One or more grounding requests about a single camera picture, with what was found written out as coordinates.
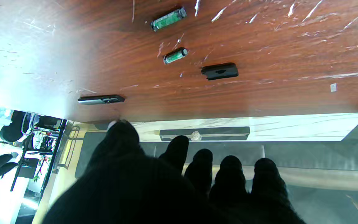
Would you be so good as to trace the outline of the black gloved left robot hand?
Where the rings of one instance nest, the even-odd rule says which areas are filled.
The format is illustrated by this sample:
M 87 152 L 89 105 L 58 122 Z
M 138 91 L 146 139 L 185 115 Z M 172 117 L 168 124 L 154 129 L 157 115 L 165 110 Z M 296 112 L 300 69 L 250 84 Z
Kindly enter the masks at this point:
M 145 154 L 134 126 L 111 122 L 84 174 L 51 206 L 43 224 L 303 224 L 276 164 L 260 158 L 251 192 L 240 160 L 226 156 L 213 177 L 201 149 L 182 174 L 189 139 L 159 157 Z

